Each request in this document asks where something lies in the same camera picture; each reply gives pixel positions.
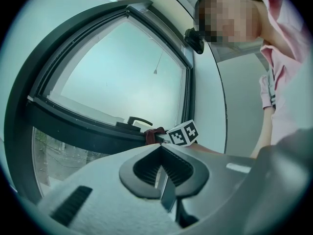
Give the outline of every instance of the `black camera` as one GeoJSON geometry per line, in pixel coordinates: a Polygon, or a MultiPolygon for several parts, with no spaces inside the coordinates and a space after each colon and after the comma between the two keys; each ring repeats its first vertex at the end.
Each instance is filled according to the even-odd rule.
{"type": "Polygon", "coordinates": [[[202,40],[199,32],[195,30],[195,28],[186,30],[184,40],[196,53],[203,53],[204,41],[202,40]]]}

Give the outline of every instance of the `brown cloth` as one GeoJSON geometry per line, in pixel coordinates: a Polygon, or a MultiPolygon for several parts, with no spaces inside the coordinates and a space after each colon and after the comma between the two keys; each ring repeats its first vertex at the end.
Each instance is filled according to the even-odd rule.
{"type": "Polygon", "coordinates": [[[157,129],[150,129],[145,131],[146,136],[146,145],[156,143],[155,133],[157,134],[166,134],[166,131],[163,127],[159,127],[157,129]]]}

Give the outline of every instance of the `window glass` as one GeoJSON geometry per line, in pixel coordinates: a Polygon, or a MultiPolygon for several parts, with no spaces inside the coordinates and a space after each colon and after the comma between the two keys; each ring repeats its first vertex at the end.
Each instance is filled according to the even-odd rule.
{"type": "Polygon", "coordinates": [[[86,164],[108,156],[63,143],[36,128],[32,153],[35,176],[43,196],[86,164]]]}
{"type": "Polygon", "coordinates": [[[48,99],[112,125],[133,116],[170,129],[183,104],[183,70],[156,39],[124,18],[73,56],[48,99]]]}

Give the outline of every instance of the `person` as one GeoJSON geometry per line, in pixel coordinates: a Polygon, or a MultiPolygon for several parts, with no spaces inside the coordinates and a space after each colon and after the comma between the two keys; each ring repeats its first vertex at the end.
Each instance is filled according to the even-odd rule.
{"type": "MultiPolygon", "coordinates": [[[[256,158],[262,147],[277,144],[297,130],[283,91],[309,54],[311,34],[289,0],[198,0],[195,22],[200,35],[213,44],[234,47],[235,42],[263,39],[260,51],[273,75],[275,105],[268,76],[262,76],[263,125],[250,156],[256,158]]],[[[190,148],[215,153],[196,143],[190,148]]]]}

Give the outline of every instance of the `window handle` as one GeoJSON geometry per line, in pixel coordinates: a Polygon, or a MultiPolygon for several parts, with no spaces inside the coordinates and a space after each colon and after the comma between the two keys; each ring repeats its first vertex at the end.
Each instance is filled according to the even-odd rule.
{"type": "Polygon", "coordinates": [[[135,120],[138,120],[138,121],[141,121],[141,122],[144,122],[144,123],[147,123],[148,125],[152,126],[153,124],[145,119],[142,119],[142,118],[138,118],[138,117],[129,117],[127,123],[128,124],[131,124],[133,125],[135,120]]]}
{"type": "Polygon", "coordinates": [[[129,117],[127,123],[116,122],[115,126],[121,127],[123,129],[128,129],[128,130],[140,132],[140,128],[139,127],[133,126],[135,120],[147,123],[148,125],[151,125],[151,126],[153,125],[151,122],[149,122],[149,121],[147,121],[145,119],[138,118],[138,117],[129,117]]]}

